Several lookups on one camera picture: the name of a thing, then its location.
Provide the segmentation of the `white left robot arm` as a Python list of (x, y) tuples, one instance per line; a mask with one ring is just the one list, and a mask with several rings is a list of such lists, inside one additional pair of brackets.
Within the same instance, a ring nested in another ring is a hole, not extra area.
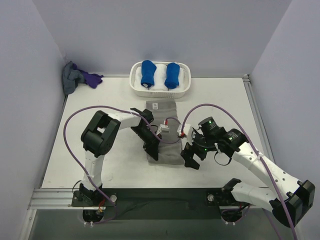
[(118, 131), (132, 129), (143, 141), (144, 151), (154, 160), (159, 159), (159, 143), (147, 126), (154, 120), (150, 110), (132, 108), (137, 113), (105, 113), (97, 111), (83, 131), (80, 140), (85, 150), (85, 174), (79, 191), (90, 206), (97, 205), (102, 198), (102, 169), (105, 155), (111, 150)]

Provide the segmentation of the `grey towel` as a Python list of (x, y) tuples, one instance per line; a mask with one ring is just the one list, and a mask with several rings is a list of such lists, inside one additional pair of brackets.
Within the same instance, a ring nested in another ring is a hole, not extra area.
[(158, 146), (158, 160), (154, 160), (147, 155), (150, 164), (160, 165), (183, 165), (184, 159), (181, 157), (182, 141), (178, 138), (178, 127), (180, 121), (177, 115), (177, 105), (174, 99), (150, 100), (145, 103), (145, 108), (153, 115), (151, 123), (152, 130), (156, 130), (167, 120), (168, 131), (162, 132), (161, 136), (165, 142), (160, 142)]

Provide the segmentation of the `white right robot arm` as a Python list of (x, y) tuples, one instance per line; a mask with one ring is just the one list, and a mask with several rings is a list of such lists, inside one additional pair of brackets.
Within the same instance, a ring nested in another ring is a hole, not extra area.
[(198, 125), (200, 132), (189, 124), (180, 125), (177, 130), (180, 138), (187, 139), (181, 152), (185, 167), (200, 168), (194, 155), (204, 160), (208, 152), (224, 154), (265, 184), (265, 187), (255, 187), (233, 178), (223, 187), (221, 198), (224, 203), (244, 202), (257, 206), (271, 212), (286, 227), (300, 222), (314, 203), (316, 187), (311, 181), (301, 181), (282, 170), (262, 152), (253, 149), (247, 137), (236, 128), (226, 131), (212, 117)]

